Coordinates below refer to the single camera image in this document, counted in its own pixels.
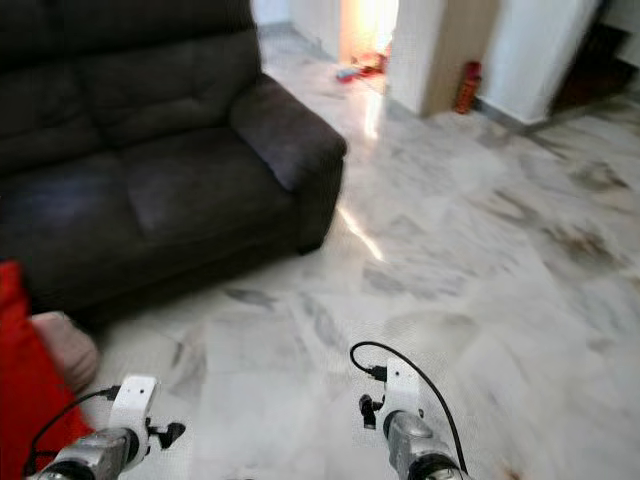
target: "black wire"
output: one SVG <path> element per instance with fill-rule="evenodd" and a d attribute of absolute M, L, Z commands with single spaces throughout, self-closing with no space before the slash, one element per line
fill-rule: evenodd
<path fill-rule="evenodd" d="M 431 390 L 433 390 L 433 393 L 435 393 L 436 397 L 438 397 L 438 400 L 440 401 L 440 405 L 442 405 L 442 409 L 444 410 L 444 413 L 447 416 L 447 420 L 449 421 L 449 427 L 451 428 L 451 434 L 453 435 L 453 442 L 456 445 L 456 454 L 458 455 L 458 463 L 460 463 L 460 470 L 468 474 L 469 472 L 467 472 L 467 464 L 464 461 L 464 453 L 462 452 L 462 444 L 460 443 L 460 436 L 458 435 L 458 429 L 456 428 L 456 424 L 453 421 L 453 416 L 451 415 L 451 411 L 447 406 L 447 402 L 445 401 L 444 397 L 438 390 L 438 387 L 435 386 L 435 384 L 431 381 L 431 379 L 427 377 L 427 375 L 415 363 L 413 363 L 411 360 L 409 360 L 407 357 L 405 357 L 403 354 L 401 354 L 397 350 L 385 345 L 384 343 L 360 342 L 360 343 L 356 343 L 353 347 L 351 347 L 351 350 L 349 351 L 349 357 L 351 358 L 351 362 L 355 365 L 356 368 L 362 370 L 363 372 L 370 374 L 371 369 L 363 367 L 361 364 L 359 364 L 354 357 L 354 353 L 358 348 L 366 347 L 366 346 L 382 348 L 383 350 L 393 353 L 396 357 L 398 357 L 399 359 L 404 361 L 407 365 L 409 365 L 411 368 L 413 368 L 416 371 L 416 373 L 420 375 L 420 377 L 427 383 L 427 385 L 429 385 Z"/>
<path fill-rule="evenodd" d="M 109 396 L 110 394 L 113 393 L 114 387 L 111 388 L 105 388 L 104 390 L 99 390 L 97 392 L 93 392 L 93 393 L 88 393 L 86 395 L 83 395 L 82 397 L 78 398 L 77 400 L 74 400 L 73 402 L 71 402 L 69 405 L 67 405 L 66 407 L 64 407 L 60 413 L 58 413 L 55 417 L 53 417 L 51 420 L 49 420 L 47 422 L 47 424 L 42 427 L 40 429 L 40 431 L 38 431 L 38 433 L 33 437 L 33 440 L 31 441 L 31 449 L 29 450 L 29 457 L 24 465 L 23 468 L 23 474 L 25 477 L 28 477 L 30 475 L 33 475 L 36 473 L 37 470 L 37 465 L 36 465 L 36 460 L 38 457 L 55 457 L 57 455 L 56 452 L 51 452 L 51 451 L 42 451 L 39 452 L 37 449 L 37 444 L 38 441 L 40 440 L 40 438 L 42 438 L 42 436 L 47 433 L 47 430 L 49 430 L 58 420 L 60 420 L 62 417 L 64 417 L 67 413 L 69 413 L 71 410 L 73 410 L 75 407 L 77 407 L 78 405 L 80 405 L 82 402 L 86 402 L 87 400 L 89 400 L 90 398 L 93 397 L 104 397 L 104 396 Z"/>

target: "toy on floor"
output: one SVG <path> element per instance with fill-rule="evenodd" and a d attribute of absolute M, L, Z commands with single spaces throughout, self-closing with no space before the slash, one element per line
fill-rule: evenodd
<path fill-rule="evenodd" d="M 340 83 L 349 83 L 355 78 L 367 78 L 373 75 L 385 73 L 388 57 L 380 53 L 367 53 L 359 58 L 354 58 L 352 64 L 342 68 L 336 74 Z"/>

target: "marble floor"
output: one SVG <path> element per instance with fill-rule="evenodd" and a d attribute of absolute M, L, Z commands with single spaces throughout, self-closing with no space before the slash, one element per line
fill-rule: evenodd
<path fill-rule="evenodd" d="M 394 479 L 356 408 L 381 393 L 349 365 L 360 340 L 434 378 L 477 480 L 640 478 L 640 106 L 523 138 L 341 85 L 293 33 L 262 46 L 349 141 L 335 221 L 306 257 L 104 312 L 92 388 L 156 375 L 154 423 L 188 426 L 123 478 Z M 104 424 L 108 405 L 86 410 Z"/>

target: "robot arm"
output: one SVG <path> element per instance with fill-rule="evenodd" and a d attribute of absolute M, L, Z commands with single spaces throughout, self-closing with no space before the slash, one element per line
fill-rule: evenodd
<path fill-rule="evenodd" d="M 387 362 L 385 396 L 360 399 L 364 427 L 379 430 L 389 446 L 389 463 L 400 480 L 471 480 L 453 460 L 449 447 L 423 420 L 421 379 L 404 361 Z"/>
<path fill-rule="evenodd" d="M 35 478 L 39 480 L 114 480 L 139 464 L 150 451 L 149 437 L 169 448 L 185 432 L 171 423 L 166 432 L 150 426 L 149 410 L 158 390 L 153 377 L 127 377 L 118 392 L 109 426 L 65 447 Z"/>

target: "red cushion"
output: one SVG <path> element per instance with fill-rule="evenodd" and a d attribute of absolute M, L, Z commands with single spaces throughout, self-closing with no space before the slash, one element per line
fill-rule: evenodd
<path fill-rule="evenodd" d="M 22 478 L 33 437 L 74 400 L 29 322 L 20 267 L 0 263 L 0 478 Z M 58 451 L 91 433 L 76 408 L 54 425 L 38 450 Z M 38 463 L 46 465 L 50 458 Z"/>

